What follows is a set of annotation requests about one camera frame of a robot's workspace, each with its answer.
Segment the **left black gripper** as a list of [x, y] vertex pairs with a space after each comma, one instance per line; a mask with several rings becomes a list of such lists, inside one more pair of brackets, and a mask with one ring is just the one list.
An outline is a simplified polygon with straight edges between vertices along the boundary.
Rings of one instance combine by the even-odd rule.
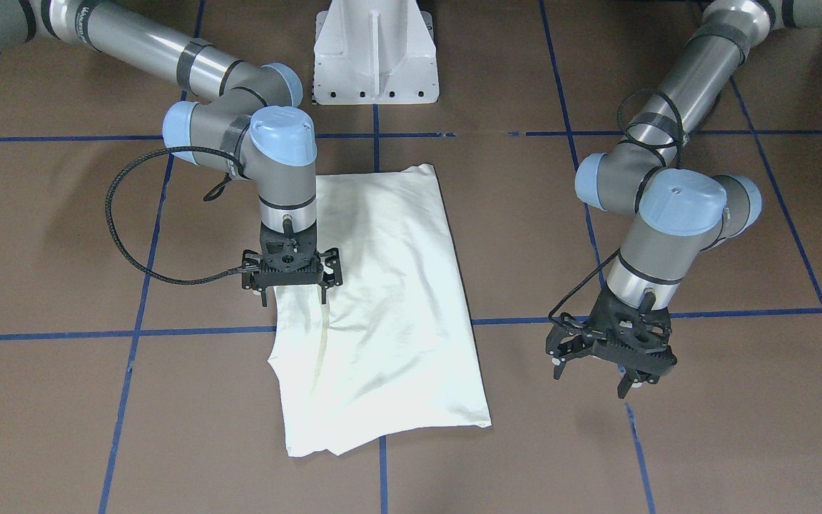
[[570, 313], [551, 311], [552, 324], [545, 352], [552, 359], [552, 377], [560, 381], [568, 362], [587, 356], [624, 368], [617, 397], [626, 399], [644, 381], [657, 381], [676, 365], [669, 345], [671, 316], [668, 309], [653, 309], [655, 293], [642, 293], [639, 306], [623, 302], [607, 287], [602, 289], [587, 319], [580, 323]]

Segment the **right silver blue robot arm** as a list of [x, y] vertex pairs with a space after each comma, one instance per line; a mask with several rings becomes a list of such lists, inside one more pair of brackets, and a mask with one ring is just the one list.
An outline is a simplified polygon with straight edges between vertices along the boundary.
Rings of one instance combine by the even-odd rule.
[[78, 40], [201, 98], [170, 107], [163, 149], [124, 166], [108, 188], [108, 231], [125, 260], [151, 278], [176, 282], [131, 255], [112, 214], [118, 186], [134, 167], [174, 155], [224, 173], [204, 201], [235, 180], [252, 181], [260, 199], [260, 250], [244, 251], [239, 266], [195, 284], [241, 276], [241, 286], [261, 297], [278, 286], [313, 284], [327, 293], [343, 284], [338, 248], [318, 248], [315, 127], [300, 110], [303, 86], [291, 68], [241, 61], [114, 1], [0, 1], [0, 52], [39, 34]]

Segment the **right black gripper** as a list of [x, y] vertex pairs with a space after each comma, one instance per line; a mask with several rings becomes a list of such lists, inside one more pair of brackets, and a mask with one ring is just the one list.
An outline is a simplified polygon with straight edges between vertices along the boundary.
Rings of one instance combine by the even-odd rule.
[[241, 287], [258, 291], [261, 305], [268, 307], [268, 287], [317, 284], [320, 303], [328, 303], [329, 288], [342, 286], [339, 248], [320, 253], [317, 225], [303, 231], [278, 232], [261, 225], [261, 252], [245, 250], [242, 256]]

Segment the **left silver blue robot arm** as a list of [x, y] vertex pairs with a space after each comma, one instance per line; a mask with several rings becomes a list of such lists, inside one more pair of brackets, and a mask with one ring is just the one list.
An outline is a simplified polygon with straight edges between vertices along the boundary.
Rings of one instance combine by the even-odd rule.
[[658, 383], [676, 365], [669, 303], [695, 258], [737, 237], [759, 218], [762, 194], [743, 176], [706, 176], [681, 165], [691, 134], [751, 50], [781, 29], [822, 29], [822, 1], [714, 1], [701, 14], [681, 58], [608, 153], [585, 157], [578, 198], [629, 215], [625, 241], [600, 264], [606, 279], [587, 321], [555, 306], [545, 353], [561, 378], [574, 359], [593, 357], [624, 370], [617, 394]]

